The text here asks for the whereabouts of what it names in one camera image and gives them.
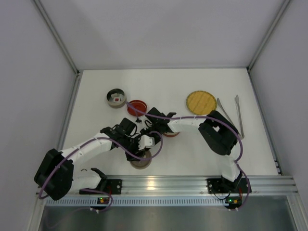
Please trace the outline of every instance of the utensil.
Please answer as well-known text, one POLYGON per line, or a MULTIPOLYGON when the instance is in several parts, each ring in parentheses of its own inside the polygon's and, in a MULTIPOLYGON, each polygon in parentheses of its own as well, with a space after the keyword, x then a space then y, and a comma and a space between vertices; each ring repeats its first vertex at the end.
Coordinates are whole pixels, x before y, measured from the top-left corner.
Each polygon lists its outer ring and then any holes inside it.
POLYGON ((218 107, 220 107, 223 111, 223 113, 225 114, 225 116, 227 117, 227 119, 229 120, 230 123, 232 123, 232 125, 234 126, 234 123, 232 122, 232 120, 230 119, 230 117, 228 116, 227 112, 225 111, 225 109, 223 108, 223 106, 221 105, 220 99, 217 98, 217 105, 218 107))
POLYGON ((243 139, 244 129, 243 129, 243 123, 242 123, 241 109, 240 109, 240 99, 238 95, 235 96, 235 102, 236 102, 236 107, 237 107, 237 113, 238 113, 239 120, 240 120, 241 134, 242 134, 242 139, 243 139))

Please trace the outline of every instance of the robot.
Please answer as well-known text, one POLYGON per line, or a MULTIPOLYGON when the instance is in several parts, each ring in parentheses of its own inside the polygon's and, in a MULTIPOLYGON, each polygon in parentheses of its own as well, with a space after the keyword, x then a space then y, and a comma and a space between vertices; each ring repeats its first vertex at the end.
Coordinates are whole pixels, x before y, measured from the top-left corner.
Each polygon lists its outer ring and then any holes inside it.
POLYGON ((118 147, 125 149, 128 161, 142 160, 146 151, 162 142, 161 134, 187 131, 202 135, 211 150, 218 155, 221 179, 217 181, 216 189, 235 192, 243 176, 235 161, 239 158, 240 147, 234 133, 217 120, 230 126, 236 134, 239 134, 238 130, 215 110, 207 115, 212 119, 191 117, 178 118, 176 113, 164 115, 153 107, 146 115, 140 117, 140 120, 137 119, 143 124, 140 133, 137 133, 137 125, 134 122, 123 118, 118 125, 103 128, 93 138, 75 147, 60 151, 49 150, 38 168, 34 181, 53 200, 59 200, 68 193, 95 194, 82 192, 81 189, 106 191, 107 176, 100 170, 92 168, 91 171, 75 172, 74 169, 91 158, 118 147))

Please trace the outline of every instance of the gray wall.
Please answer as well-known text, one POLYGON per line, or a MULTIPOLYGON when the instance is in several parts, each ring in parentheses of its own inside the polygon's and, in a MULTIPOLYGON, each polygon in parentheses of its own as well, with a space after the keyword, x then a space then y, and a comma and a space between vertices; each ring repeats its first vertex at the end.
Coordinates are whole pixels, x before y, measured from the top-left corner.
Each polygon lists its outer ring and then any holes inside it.
POLYGON ((246 67, 283 0, 42 0, 80 69, 246 67))
POLYGON ((284 173, 308 210, 308 1, 295 0, 252 71, 284 173))
POLYGON ((74 75, 30 0, 0 1, 0 229, 26 228, 74 75))

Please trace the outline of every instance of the gray floor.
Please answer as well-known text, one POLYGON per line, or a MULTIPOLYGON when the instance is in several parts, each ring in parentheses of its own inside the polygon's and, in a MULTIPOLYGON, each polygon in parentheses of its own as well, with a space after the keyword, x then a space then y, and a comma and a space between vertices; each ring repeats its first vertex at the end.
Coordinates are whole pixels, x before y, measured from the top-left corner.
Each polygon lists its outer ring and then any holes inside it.
MULTIPOLYGON (((40 231, 76 207, 47 207, 40 231)), ((238 212, 222 207, 113 207, 106 213, 77 211, 54 231, 294 231, 284 197, 250 197, 238 212)))

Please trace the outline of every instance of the purple cable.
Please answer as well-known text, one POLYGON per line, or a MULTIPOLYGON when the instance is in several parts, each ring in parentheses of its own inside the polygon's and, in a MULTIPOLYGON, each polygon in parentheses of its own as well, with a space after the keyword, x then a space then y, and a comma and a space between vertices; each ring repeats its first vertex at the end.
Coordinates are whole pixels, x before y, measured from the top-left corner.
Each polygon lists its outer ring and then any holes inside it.
POLYGON ((132 108, 135 112, 140 112, 141 114, 143 115, 147 115, 147 116, 151 116, 153 118, 158 118, 158 119, 169 119, 169 120, 172 120, 172 119, 194 119, 194 118, 203 118, 203 119, 211 119, 213 121, 216 121, 220 124, 222 124, 223 126, 225 126, 226 128, 228 128, 234 135, 235 137, 237 138, 239 144, 240 144, 240 148, 241 148, 241 151, 240 151, 240 155, 239 157, 234 160, 236 166, 238 167, 238 169, 244 174, 244 176, 246 177, 246 181, 247 181, 247 184, 248 184, 248 192, 247 192, 247 196, 245 197, 245 200, 243 201, 241 207, 246 204, 246 201, 248 199, 248 196, 249 196, 249 192, 250 192, 250 189, 251 189, 251 185, 250 185, 250 181, 247 177, 247 175, 243 172, 243 170, 240 168, 239 164, 238 164, 238 161, 242 158, 242 155, 243 155, 243 143, 241 141, 241 138, 239 137, 239 135, 228 125, 226 124, 225 122, 222 122, 218 119, 215 119, 215 118, 212 118, 212 117, 209 117, 209 116, 205 116, 205 115, 199 115, 199 116, 183 116, 183 117, 172 117, 172 118, 169 118, 169 117, 163 117, 163 116, 155 116, 155 115, 152 115, 152 114, 149 114, 149 113, 146 113, 146 112, 143 112, 143 111, 140 111, 136 108, 134 108, 129 102, 126 102, 127 106, 132 108))
MULTIPOLYGON (((120 143, 118 143, 117 141, 115 141, 115 140, 113 140, 113 139, 110 139, 110 138, 107 138, 107 137, 97 137, 97 139, 98 139, 98 140, 109 140, 109 141, 115 143, 117 146, 119 146, 120 148, 122 148, 126 153, 128 153, 129 155, 131 155, 132 157, 134 157, 134 158, 136 158, 136 159, 138 159, 138 160, 151 160, 151 159, 153 159, 154 157, 156 157, 156 156, 160 153, 160 151, 162 150, 162 148, 163 148, 163 137, 162 137, 162 135, 161 135, 159 132, 157 132, 157 131, 151 131, 150 134, 152 134, 152 133, 155 133, 155 134, 158 134, 158 135, 159 135, 159 137, 160 137, 160 142, 161 142, 161 143, 160 143, 160 147, 159 147, 157 153, 156 153, 155 155, 151 156, 151 157, 148 157, 148 158, 141 158, 141 157, 138 157, 138 156, 134 155, 133 153, 131 153, 130 151, 128 151, 125 147, 123 147, 120 143)), ((83 143, 83 144, 80 146, 80 149, 83 148, 83 147, 85 147, 86 145, 88 145, 89 143, 91 143, 91 142, 93 142, 93 141, 96 141, 96 139, 93 138, 93 139, 88 140, 87 142, 83 143)), ((55 172, 57 171, 57 169, 60 168, 60 166, 61 166, 68 158, 70 158, 73 154, 75 154, 78 150, 79 150, 79 149, 76 148, 76 149, 75 149, 74 151, 72 151, 69 155, 67 155, 67 157, 65 157, 65 158, 54 168, 54 170, 49 174, 49 176, 48 176, 47 179, 45 180, 45 182, 44 182, 42 188, 40 189, 40 191, 39 191, 39 193, 38 193, 38 196, 39 196, 38 198, 39 198, 39 199, 45 199, 46 197, 48 197, 48 195, 42 196, 42 194, 43 194, 43 192, 44 192, 44 190, 45 190, 45 188, 46 188, 48 182, 49 182, 50 179, 53 177, 53 175, 55 174, 55 172)))
MULTIPOLYGON (((102 191, 98 191, 98 190, 92 190, 92 189, 81 189, 82 191, 85 191, 85 192, 91 192, 91 193, 99 193, 99 194, 104 194, 104 195, 107 195, 111 200, 109 202, 109 204, 103 209, 103 210, 100 210, 100 212, 105 212, 106 210, 108 210, 112 204, 112 202, 114 201, 113 197, 106 193, 106 192, 102 192, 102 191)), ((58 221, 57 223, 55 223, 54 225, 49 225, 48 224, 48 214, 46 212, 46 215, 45 215, 45 224, 47 226, 48 229, 54 229, 55 227, 57 227, 60 223, 62 223, 63 221, 65 221, 66 219, 68 219, 70 216, 72 216, 74 213, 78 212, 78 211, 81 211, 81 210, 86 210, 86 209, 89 209, 89 208, 84 208, 84 207, 81 207, 81 208, 77 208, 75 210, 73 210, 72 212, 70 212, 69 214, 67 214, 63 219, 61 219, 60 221, 58 221)))

